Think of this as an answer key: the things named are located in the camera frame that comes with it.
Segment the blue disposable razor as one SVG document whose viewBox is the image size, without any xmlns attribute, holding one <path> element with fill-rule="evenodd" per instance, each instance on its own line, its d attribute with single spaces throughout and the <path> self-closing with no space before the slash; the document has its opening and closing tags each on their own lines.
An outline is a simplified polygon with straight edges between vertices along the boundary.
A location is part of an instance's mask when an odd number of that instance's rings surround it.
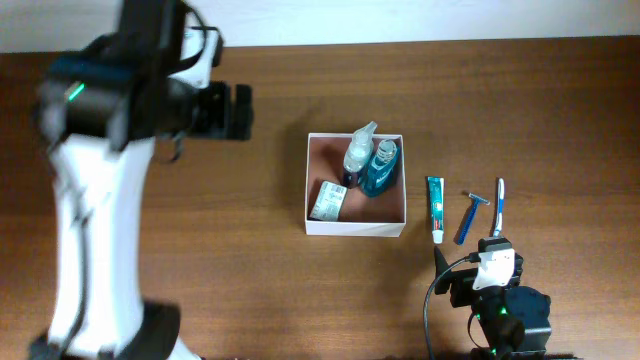
<svg viewBox="0 0 640 360">
<path fill-rule="evenodd" d="M 463 245 L 466 241 L 466 237 L 469 233 L 470 228 L 472 227 L 473 221 L 476 216 L 477 209 L 480 205 L 489 205 L 490 201 L 482 198 L 474 193 L 469 192 L 468 197 L 471 199 L 472 204 L 469 208 L 468 214 L 462 223 L 459 234 L 455 240 L 456 245 Z"/>
</svg>

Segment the teal Colgate toothpaste tube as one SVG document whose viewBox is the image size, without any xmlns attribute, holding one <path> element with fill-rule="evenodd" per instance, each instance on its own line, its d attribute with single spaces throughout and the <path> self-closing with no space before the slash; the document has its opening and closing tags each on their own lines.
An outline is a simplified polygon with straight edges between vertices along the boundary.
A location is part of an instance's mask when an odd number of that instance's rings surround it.
<svg viewBox="0 0 640 360">
<path fill-rule="evenodd" d="M 444 237 L 444 179 L 428 177 L 432 238 L 435 244 L 441 244 Z"/>
</svg>

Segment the blue white toothbrush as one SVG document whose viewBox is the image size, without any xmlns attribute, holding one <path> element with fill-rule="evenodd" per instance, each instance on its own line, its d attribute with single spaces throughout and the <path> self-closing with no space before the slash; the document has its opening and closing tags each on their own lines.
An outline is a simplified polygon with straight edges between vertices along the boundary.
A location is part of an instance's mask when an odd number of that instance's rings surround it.
<svg viewBox="0 0 640 360">
<path fill-rule="evenodd" d="M 503 178 L 497 180 L 496 207 L 495 207 L 495 223 L 492 235 L 497 237 L 503 228 L 503 212 L 505 200 L 505 182 Z"/>
</svg>

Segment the clear spray bottle dark liquid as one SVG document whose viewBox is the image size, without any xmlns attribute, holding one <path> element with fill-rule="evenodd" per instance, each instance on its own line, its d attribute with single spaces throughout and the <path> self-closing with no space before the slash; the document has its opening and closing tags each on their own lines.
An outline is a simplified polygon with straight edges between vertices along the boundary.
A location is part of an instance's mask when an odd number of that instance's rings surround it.
<svg viewBox="0 0 640 360">
<path fill-rule="evenodd" d="M 351 189 L 362 183 L 373 153 L 373 135 L 377 126 L 376 122 L 371 121 L 353 133 L 343 160 L 342 186 Z"/>
</svg>

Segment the green white Dettol soap box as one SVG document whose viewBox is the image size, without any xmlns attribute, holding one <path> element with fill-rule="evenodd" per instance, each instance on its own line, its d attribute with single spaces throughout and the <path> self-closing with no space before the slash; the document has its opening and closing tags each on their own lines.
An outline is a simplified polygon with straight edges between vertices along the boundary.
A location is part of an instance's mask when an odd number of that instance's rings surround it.
<svg viewBox="0 0 640 360">
<path fill-rule="evenodd" d="M 346 195 L 346 187 L 324 181 L 311 209 L 310 218 L 317 221 L 337 222 Z"/>
</svg>

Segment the teal Listerine mouthwash bottle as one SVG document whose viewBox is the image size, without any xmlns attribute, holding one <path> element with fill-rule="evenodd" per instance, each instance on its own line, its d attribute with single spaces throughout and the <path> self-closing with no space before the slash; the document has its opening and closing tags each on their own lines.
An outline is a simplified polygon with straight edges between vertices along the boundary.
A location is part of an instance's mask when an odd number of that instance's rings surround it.
<svg viewBox="0 0 640 360">
<path fill-rule="evenodd" d="M 399 148 L 392 139 L 382 140 L 366 169 L 361 190 L 370 198 L 384 193 L 391 185 Z"/>
</svg>

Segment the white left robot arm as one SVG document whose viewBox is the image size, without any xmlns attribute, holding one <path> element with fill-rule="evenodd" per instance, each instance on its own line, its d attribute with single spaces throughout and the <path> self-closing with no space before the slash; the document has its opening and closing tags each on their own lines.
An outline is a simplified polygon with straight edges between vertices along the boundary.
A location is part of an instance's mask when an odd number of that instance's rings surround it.
<svg viewBox="0 0 640 360">
<path fill-rule="evenodd" d="M 178 305 L 144 299 L 138 275 L 142 197 L 155 145 L 246 141 L 252 90 L 211 77 L 220 30 L 190 4 L 126 1 L 115 31 L 59 56 L 34 121 L 54 172 L 57 287 L 31 359 L 190 359 Z"/>
</svg>

